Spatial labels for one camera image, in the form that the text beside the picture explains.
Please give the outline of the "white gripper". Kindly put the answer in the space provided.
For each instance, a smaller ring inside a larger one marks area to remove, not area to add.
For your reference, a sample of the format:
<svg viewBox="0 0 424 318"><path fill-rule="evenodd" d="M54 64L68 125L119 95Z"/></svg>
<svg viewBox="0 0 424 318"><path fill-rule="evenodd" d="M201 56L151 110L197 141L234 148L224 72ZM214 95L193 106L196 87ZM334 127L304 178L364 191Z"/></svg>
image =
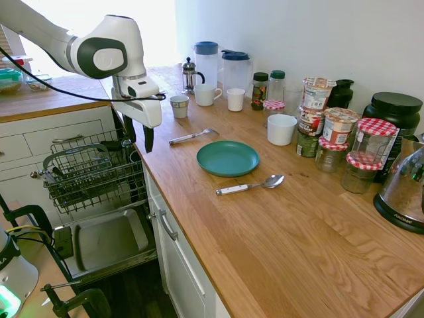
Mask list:
<svg viewBox="0 0 424 318"><path fill-rule="evenodd" d="M152 152L154 146L154 127L162 123L162 109L159 101L141 100L129 101L126 99L112 102L116 111L124 115L124 125L127 136L132 143L136 142L136 133L133 127L133 119L143 124L144 147L146 153Z"/></svg>

